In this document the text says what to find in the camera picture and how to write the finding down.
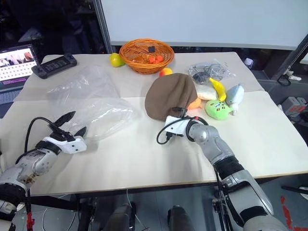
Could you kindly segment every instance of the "black handheld device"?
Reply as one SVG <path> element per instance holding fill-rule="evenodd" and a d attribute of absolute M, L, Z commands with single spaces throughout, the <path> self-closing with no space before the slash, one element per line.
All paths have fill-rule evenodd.
<path fill-rule="evenodd" d="M 71 54 L 65 54 L 49 62 L 33 66 L 31 69 L 38 77 L 45 79 L 76 65 L 77 60 Z"/>

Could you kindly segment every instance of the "laptop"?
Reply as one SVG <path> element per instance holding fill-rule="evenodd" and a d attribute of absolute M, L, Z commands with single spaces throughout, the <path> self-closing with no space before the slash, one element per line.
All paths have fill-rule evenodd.
<path fill-rule="evenodd" d="M 0 51 L 0 118 L 11 107 L 38 61 L 31 44 Z"/>

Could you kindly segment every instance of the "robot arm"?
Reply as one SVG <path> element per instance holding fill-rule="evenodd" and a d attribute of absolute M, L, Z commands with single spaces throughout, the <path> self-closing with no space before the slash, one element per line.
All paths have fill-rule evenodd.
<path fill-rule="evenodd" d="M 65 114 L 56 122 L 51 122 L 52 134 L 37 143 L 35 149 L 22 154 L 16 160 L 15 166 L 8 168 L 0 176 L 0 223 L 5 221 L 7 224 L 11 223 L 17 206 L 26 201 L 27 191 L 36 178 L 49 171 L 61 152 L 74 154 L 87 149 L 82 138 L 86 128 L 81 129 L 74 136 L 59 128 L 74 114 L 75 112 Z"/>
<path fill-rule="evenodd" d="M 198 118 L 182 120 L 165 129 L 186 135 L 200 145 L 204 155 L 217 170 L 225 199 L 233 219 L 244 231 L 287 231 L 274 216 L 273 207 L 261 187 L 236 159 L 216 128 L 200 124 Z M 166 124 L 179 120 L 168 116 Z"/>

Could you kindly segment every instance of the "laptop screen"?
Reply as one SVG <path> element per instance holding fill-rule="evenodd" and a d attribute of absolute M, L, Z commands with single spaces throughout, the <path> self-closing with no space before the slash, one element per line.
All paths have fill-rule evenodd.
<path fill-rule="evenodd" d="M 0 90 L 22 87 L 36 64 L 31 45 L 0 51 Z"/>

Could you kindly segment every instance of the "yellow banana toy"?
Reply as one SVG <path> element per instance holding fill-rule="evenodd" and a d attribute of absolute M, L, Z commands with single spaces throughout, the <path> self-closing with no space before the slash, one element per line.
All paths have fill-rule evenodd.
<path fill-rule="evenodd" d="M 227 94 L 226 94 L 226 89 L 222 85 L 222 83 L 220 83 L 217 80 L 214 80 L 212 78 L 209 78 L 209 80 L 213 84 L 213 87 L 215 88 L 215 90 L 218 94 L 219 101 L 221 101 L 221 102 L 225 101 Z"/>

